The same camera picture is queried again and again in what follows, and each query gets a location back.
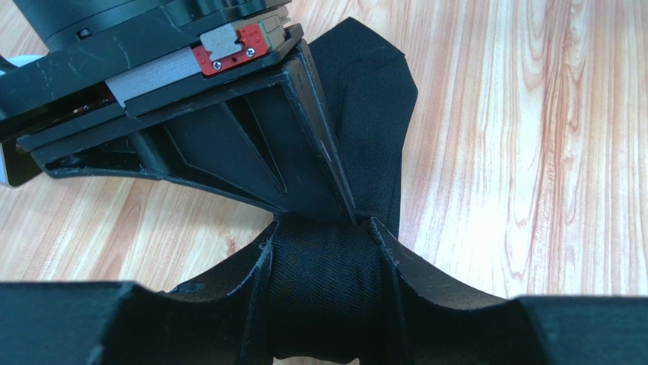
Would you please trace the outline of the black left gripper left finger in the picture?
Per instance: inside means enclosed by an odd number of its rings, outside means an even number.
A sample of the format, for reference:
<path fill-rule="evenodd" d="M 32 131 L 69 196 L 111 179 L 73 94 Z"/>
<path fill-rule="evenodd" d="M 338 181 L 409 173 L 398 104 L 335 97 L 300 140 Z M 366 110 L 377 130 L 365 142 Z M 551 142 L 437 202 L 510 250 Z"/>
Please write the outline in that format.
<path fill-rule="evenodd" d="M 134 281 L 4 282 L 3 364 L 270 364 L 269 225 L 170 292 Z"/>

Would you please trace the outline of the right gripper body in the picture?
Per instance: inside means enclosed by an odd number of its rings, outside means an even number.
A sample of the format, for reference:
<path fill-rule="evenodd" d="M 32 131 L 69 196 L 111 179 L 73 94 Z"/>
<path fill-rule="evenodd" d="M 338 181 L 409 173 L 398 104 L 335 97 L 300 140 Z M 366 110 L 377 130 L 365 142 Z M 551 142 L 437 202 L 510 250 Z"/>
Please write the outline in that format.
<path fill-rule="evenodd" d="M 1 61 L 1 182 L 19 186 L 39 170 L 17 139 L 74 109 L 120 104 L 201 74 L 227 81 L 250 73 L 262 50 L 288 40 L 284 1 L 18 1 L 45 42 L 45 56 Z"/>

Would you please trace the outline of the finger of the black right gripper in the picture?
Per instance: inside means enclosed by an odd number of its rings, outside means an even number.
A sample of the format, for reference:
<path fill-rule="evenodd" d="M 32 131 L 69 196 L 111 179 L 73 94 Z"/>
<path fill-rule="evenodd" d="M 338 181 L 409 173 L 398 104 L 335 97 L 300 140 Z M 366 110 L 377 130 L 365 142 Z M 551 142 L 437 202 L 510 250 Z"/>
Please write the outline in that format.
<path fill-rule="evenodd" d="M 113 104 L 33 134 L 30 155 L 55 179 L 163 180 L 275 214 L 354 220 L 305 41 L 278 65 L 141 116 Z"/>

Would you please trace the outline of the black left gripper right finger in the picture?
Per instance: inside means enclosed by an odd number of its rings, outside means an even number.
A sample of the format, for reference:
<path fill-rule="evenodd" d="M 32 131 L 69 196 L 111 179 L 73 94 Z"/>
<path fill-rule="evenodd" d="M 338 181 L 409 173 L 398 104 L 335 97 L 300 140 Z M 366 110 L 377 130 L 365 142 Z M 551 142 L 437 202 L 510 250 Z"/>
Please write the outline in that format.
<path fill-rule="evenodd" d="M 398 364 L 645 364 L 645 297 L 524 296 L 471 287 L 377 219 L 387 356 Z"/>

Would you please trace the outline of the black tie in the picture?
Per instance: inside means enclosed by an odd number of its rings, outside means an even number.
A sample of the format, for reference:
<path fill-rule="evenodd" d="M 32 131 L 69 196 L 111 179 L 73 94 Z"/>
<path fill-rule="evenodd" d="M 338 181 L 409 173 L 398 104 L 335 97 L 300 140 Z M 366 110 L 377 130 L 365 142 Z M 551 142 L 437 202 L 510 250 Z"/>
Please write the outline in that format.
<path fill-rule="evenodd" d="M 380 246 L 372 217 L 400 221 L 402 149 L 418 96 L 404 54 L 347 18 L 311 43 L 355 224 L 277 219 L 272 236 L 267 339 L 274 357 L 384 364 Z"/>

